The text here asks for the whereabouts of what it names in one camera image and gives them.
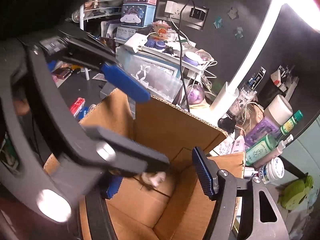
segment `black wall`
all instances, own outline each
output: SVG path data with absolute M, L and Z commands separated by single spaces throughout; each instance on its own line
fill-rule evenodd
M 185 3 L 188 0 L 173 0 Z M 214 87 L 219 92 L 225 81 L 230 82 L 236 70 L 249 51 L 267 13 L 271 0 L 194 0 L 196 5 L 209 8 L 203 31 L 187 26 L 181 30 L 196 47 L 208 51 L 218 64 L 208 70 L 217 75 Z M 227 11 L 231 7 L 239 10 L 239 18 L 231 20 Z M 224 27 L 216 29 L 213 22 L 220 16 Z M 242 27 L 244 37 L 236 40 L 233 34 L 237 27 Z M 294 74 L 298 75 L 299 84 L 290 100 L 294 111 L 300 109 L 304 118 L 292 133 L 296 137 L 305 126 L 318 116 L 320 109 L 320 34 L 313 31 L 288 6 L 281 9 L 277 22 L 257 60 L 245 77 L 248 80 L 257 73 L 260 66 L 267 72 L 257 87 L 258 92 L 268 77 L 279 65 L 296 65 Z

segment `green bottle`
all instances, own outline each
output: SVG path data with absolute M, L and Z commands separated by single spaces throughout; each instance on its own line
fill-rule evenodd
M 245 164 L 251 165 L 277 147 L 281 139 L 301 120 L 303 114 L 298 110 L 278 131 L 270 132 L 245 152 Z

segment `white jar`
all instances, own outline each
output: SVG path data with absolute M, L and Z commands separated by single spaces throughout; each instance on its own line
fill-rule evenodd
M 258 169 L 258 176 L 264 184 L 282 179 L 284 176 L 283 162 L 279 157 L 272 159 Z

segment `green label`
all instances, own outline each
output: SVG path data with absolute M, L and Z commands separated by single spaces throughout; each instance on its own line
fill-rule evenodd
M 245 155 L 246 165 L 251 165 L 252 163 L 255 163 L 257 160 L 261 159 L 263 156 L 271 152 L 271 150 L 272 149 L 269 147 L 269 145 L 266 142 L 266 137 L 263 137 L 260 140 L 260 142 L 252 146 L 246 152 L 246 155 Z
M 281 132 L 286 135 L 288 134 L 293 127 L 297 124 L 297 122 L 291 117 L 283 126 L 281 126 Z

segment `blue box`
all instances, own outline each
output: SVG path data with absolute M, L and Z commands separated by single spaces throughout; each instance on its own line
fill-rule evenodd
M 156 7 L 149 4 L 124 4 L 120 21 L 123 26 L 144 28 L 153 23 Z

